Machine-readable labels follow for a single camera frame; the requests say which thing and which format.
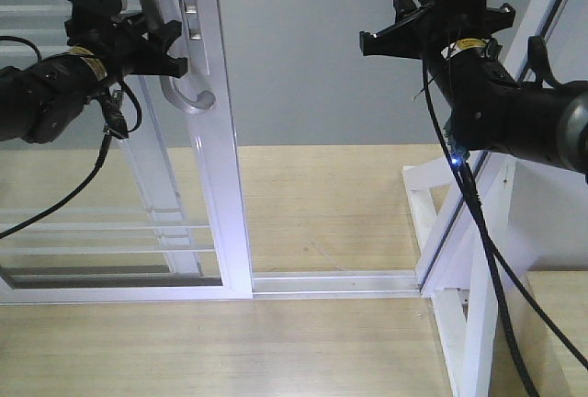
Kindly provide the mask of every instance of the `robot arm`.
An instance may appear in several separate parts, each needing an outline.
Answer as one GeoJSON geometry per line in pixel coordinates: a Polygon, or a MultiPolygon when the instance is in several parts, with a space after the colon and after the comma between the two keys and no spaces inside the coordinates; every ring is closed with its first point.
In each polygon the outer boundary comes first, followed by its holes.
{"type": "Polygon", "coordinates": [[[52,142],[91,99],[100,103],[109,131],[127,138],[119,102],[108,88],[127,74],[180,77],[187,71],[187,59],[167,55],[181,34],[180,22],[148,30],[142,13],[120,14],[126,0],[68,1],[73,9],[65,28],[72,48],[24,71],[0,70],[0,141],[52,142]]]}
{"type": "Polygon", "coordinates": [[[451,106],[452,142],[588,174],[588,82],[560,84],[545,42],[531,37],[528,57],[537,80],[518,84],[498,60],[501,47],[492,37],[513,25],[511,6],[394,0],[394,9],[394,25],[360,34],[362,52],[422,59],[451,106]]]}

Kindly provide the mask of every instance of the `gray wall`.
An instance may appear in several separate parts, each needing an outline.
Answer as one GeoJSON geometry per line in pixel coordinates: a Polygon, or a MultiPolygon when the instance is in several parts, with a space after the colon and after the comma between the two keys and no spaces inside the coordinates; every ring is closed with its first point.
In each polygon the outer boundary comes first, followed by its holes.
{"type": "MultiPolygon", "coordinates": [[[[509,2],[515,27],[528,0],[509,2]]],[[[220,0],[237,139],[249,144],[435,142],[417,61],[367,57],[360,30],[393,20],[391,0],[220,0]]],[[[436,98],[442,119],[447,104],[436,98]]]]}

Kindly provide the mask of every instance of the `black cable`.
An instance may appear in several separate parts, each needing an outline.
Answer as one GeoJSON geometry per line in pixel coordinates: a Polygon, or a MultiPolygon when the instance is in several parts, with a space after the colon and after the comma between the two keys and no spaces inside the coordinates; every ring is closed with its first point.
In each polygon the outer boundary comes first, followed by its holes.
{"type": "Polygon", "coordinates": [[[125,92],[125,94],[129,96],[130,102],[135,107],[135,112],[137,113],[135,125],[131,130],[129,130],[129,133],[131,133],[136,131],[141,126],[141,123],[143,121],[143,112],[141,110],[141,104],[139,103],[139,99],[137,98],[137,96],[135,96],[135,93],[132,92],[132,89],[130,89],[129,85],[127,85],[125,81],[122,79],[119,80],[119,85],[120,88],[125,92]]]}
{"type": "Polygon", "coordinates": [[[523,356],[521,355],[521,351],[518,347],[515,337],[515,330],[513,328],[512,321],[510,319],[510,313],[508,311],[508,304],[506,303],[506,296],[504,294],[503,284],[500,279],[500,273],[498,272],[498,267],[496,266],[496,260],[494,259],[494,255],[492,253],[493,243],[490,235],[488,234],[488,230],[486,227],[485,220],[483,218],[483,212],[481,210],[481,203],[478,197],[477,191],[475,190],[475,181],[473,178],[470,177],[471,172],[469,170],[468,164],[464,161],[458,164],[458,167],[452,163],[451,161],[451,154],[447,148],[445,139],[443,137],[443,133],[441,132],[441,128],[439,127],[439,123],[436,117],[435,108],[433,107],[433,100],[431,98],[431,92],[429,89],[428,84],[428,70],[426,66],[426,60],[423,59],[423,85],[424,85],[424,96],[426,100],[426,105],[429,110],[429,115],[431,117],[431,121],[433,121],[435,133],[437,135],[437,139],[439,140],[439,144],[443,149],[444,156],[449,163],[451,168],[451,172],[456,179],[458,184],[459,190],[466,202],[466,205],[469,208],[472,218],[474,222],[478,226],[480,231],[481,240],[482,240],[482,247],[484,249],[484,254],[486,256],[486,261],[488,263],[488,268],[490,269],[491,278],[492,278],[492,285],[494,287],[494,292],[496,294],[496,300],[498,303],[499,315],[504,329],[504,335],[506,337],[506,343],[508,345],[511,357],[514,362],[514,366],[518,372],[521,381],[523,382],[523,386],[525,387],[526,393],[530,397],[539,397],[537,392],[537,388],[535,384],[531,380],[531,377],[528,373],[528,370],[525,365],[525,361],[523,360],[523,356]]]}
{"type": "Polygon", "coordinates": [[[32,41],[23,39],[21,37],[14,37],[14,36],[0,36],[1,41],[14,41],[16,43],[22,43],[23,45],[29,46],[37,55],[37,62],[42,62],[43,57],[40,55],[39,48],[35,45],[32,41]]]}
{"type": "Polygon", "coordinates": [[[46,210],[42,211],[41,213],[33,216],[32,218],[29,218],[28,220],[23,221],[20,224],[17,224],[14,227],[11,227],[8,230],[5,230],[4,232],[1,232],[0,233],[0,239],[6,238],[7,236],[10,236],[11,234],[18,232],[18,231],[24,229],[25,227],[28,227],[30,224],[32,224],[34,222],[37,222],[39,220],[42,220],[43,218],[51,215],[53,212],[55,212],[56,210],[60,209],[65,204],[67,204],[69,201],[71,201],[82,190],[84,190],[84,188],[88,184],[90,184],[90,182],[98,174],[100,168],[102,167],[102,164],[104,164],[104,162],[105,162],[105,160],[107,158],[108,149],[110,148],[111,142],[112,142],[112,136],[110,134],[105,134],[104,135],[104,138],[102,139],[102,144],[100,145],[100,151],[98,153],[98,157],[96,159],[96,162],[94,163],[94,168],[92,169],[92,172],[90,172],[90,174],[85,178],[85,180],[82,181],[82,183],[78,187],[76,187],[69,195],[67,195],[61,201],[59,201],[58,203],[56,203],[53,206],[49,207],[48,209],[46,209],[46,210]]]}

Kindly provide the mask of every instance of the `light wood surface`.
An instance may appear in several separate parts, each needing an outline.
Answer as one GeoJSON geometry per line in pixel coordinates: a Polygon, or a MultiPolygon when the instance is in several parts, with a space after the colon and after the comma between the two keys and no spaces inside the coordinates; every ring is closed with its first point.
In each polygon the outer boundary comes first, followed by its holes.
{"type": "Polygon", "coordinates": [[[450,395],[428,302],[0,307],[3,397],[450,395]]]}
{"type": "Polygon", "coordinates": [[[254,270],[414,268],[401,170],[440,154],[434,145],[240,148],[254,270]]]}
{"type": "MultiPolygon", "coordinates": [[[[539,304],[588,356],[588,272],[538,271],[529,273],[528,277],[539,304]]],[[[588,395],[588,372],[553,333],[548,333],[548,339],[569,385],[570,395],[588,395]]]]}
{"type": "MultiPolygon", "coordinates": [[[[194,155],[188,148],[169,150],[188,217],[206,220],[194,155]]],[[[440,156],[435,145],[259,146],[239,149],[243,196],[254,271],[411,269],[418,258],[401,169],[440,156]]],[[[2,151],[0,208],[50,206],[87,175],[95,151],[2,151]]],[[[68,207],[141,207],[141,197],[119,150],[110,152],[94,181],[68,207]]],[[[20,215],[13,221],[25,219],[20,215]]],[[[148,221],[134,216],[61,215],[47,221],[148,221]]],[[[198,231],[198,241],[211,242],[198,231]]],[[[40,246],[33,235],[15,235],[2,244],[40,246]]],[[[113,245],[105,238],[85,242],[55,233],[53,246],[113,245]]],[[[155,245],[154,238],[130,237],[127,245],[155,245]]],[[[207,275],[218,273],[211,255],[203,255],[207,275]]],[[[57,259],[10,256],[12,267],[104,263],[79,256],[57,259]]],[[[131,264],[161,262],[158,255],[134,256],[131,264]]]]}

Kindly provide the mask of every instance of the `yellow label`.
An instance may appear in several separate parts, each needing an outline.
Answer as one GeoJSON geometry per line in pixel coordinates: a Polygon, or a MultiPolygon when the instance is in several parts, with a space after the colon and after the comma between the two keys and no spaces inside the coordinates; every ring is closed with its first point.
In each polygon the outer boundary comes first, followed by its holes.
{"type": "Polygon", "coordinates": [[[472,48],[485,48],[486,42],[480,39],[461,39],[452,43],[449,48],[441,51],[443,57],[453,57],[462,51],[470,50],[472,48]]]}
{"type": "MultiPolygon", "coordinates": [[[[72,54],[94,55],[93,52],[81,46],[73,46],[68,50],[68,52],[72,54]]],[[[107,68],[105,68],[104,64],[99,59],[93,59],[90,57],[80,58],[90,67],[94,73],[94,76],[96,77],[96,80],[100,81],[107,78],[107,68]]]]}

